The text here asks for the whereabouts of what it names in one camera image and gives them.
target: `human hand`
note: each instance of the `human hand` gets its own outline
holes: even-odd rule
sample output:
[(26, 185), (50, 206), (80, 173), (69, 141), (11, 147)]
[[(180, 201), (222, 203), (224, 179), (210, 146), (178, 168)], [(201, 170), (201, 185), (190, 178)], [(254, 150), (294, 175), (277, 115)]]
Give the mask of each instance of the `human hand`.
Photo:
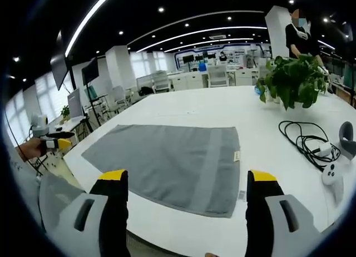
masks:
[(16, 148), (23, 161), (30, 160), (35, 157), (40, 157), (41, 154), (41, 139), (33, 137), (29, 141), (21, 144)]

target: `potted plant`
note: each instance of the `potted plant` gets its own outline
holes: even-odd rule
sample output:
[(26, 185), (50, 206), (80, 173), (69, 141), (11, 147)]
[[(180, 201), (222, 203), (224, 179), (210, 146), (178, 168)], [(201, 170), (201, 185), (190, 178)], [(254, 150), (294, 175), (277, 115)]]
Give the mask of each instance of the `potted plant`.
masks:
[(62, 121), (61, 121), (61, 124), (63, 124), (65, 121), (68, 121), (69, 120), (69, 106), (64, 106), (62, 111), (61, 111), (61, 115), (63, 117)]
[(313, 56), (300, 55), (298, 59), (278, 56), (274, 66), (267, 62), (270, 71), (265, 78), (260, 78), (256, 86), (260, 90), (260, 99), (266, 102), (266, 91), (272, 98), (279, 97), (284, 108), (295, 108), (296, 102), (303, 108), (316, 103), (318, 93), (327, 90), (328, 77), (318, 67)]

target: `window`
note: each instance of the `window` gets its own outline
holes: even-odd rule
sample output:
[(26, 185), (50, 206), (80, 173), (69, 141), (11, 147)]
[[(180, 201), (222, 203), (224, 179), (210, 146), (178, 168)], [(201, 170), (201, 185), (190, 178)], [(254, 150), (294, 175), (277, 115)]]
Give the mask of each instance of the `window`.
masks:
[(28, 137), (28, 132), (30, 129), (30, 122), (24, 107), (22, 91), (17, 93), (11, 100), (7, 102), (5, 113), (6, 117), (4, 117), (4, 123), (13, 146), (22, 144)]
[(168, 71), (165, 54), (161, 51), (154, 52), (156, 70)]
[(68, 91), (73, 91), (69, 73), (59, 91), (51, 72), (36, 79), (35, 83), (39, 107), (42, 113), (47, 115), (48, 122), (52, 122), (61, 115), (63, 107), (68, 105)]
[(136, 78), (151, 74), (147, 52), (131, 53), (130, 60)]

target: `sleeve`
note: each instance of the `sleeve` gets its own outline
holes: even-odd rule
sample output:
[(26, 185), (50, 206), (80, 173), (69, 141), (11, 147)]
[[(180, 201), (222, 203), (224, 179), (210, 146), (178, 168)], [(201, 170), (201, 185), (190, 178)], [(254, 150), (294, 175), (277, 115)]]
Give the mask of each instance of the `sleeve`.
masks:
[(315, 39), (313, 39), (311, 36), (309, 36), (309, 39), (310, 39), (310, 45), (309, 45), (310, 54), (312, 54), (313, 56), (320, 55), (318, 42)]
[(296, 44), (296, 31), (291, 24), (285, 27), (285, 45), (290, 49), (291, 45)]

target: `computer monitor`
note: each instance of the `computer monitor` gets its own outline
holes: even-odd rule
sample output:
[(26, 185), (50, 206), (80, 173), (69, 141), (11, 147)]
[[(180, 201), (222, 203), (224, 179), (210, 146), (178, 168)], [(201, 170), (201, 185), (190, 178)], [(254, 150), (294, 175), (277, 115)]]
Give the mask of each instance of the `computer monitor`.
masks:
[(68, 95), (68, 107), (71, 119), (79, 116), (84, 116), (82, 103), (80, 102), (79, 88), (75, 89)]
[(189, 63), (192, 61), (194, 61), (194, 55), (189, 55), (189, 56), (183, 57), (183, 63)]
[(98, 95), (96, 94), (96, 91), (93, 86), (89, 86), (88, 89), (84, 88), (84, 92), (89, 100), (95, 100), (98, 98)]
[(94, 79), (99, 77), (98, 60), (94, 58), (88, 66), (82, 69), (83, 85), (87, 85)]
[(56, 40), (55, 50), (51, 57), (51, 68), (55, 78), (57, 89), (59, 90), (68, 73), (66, 64), (65, 48), (62, 41), (62, 33), (59, 32)]

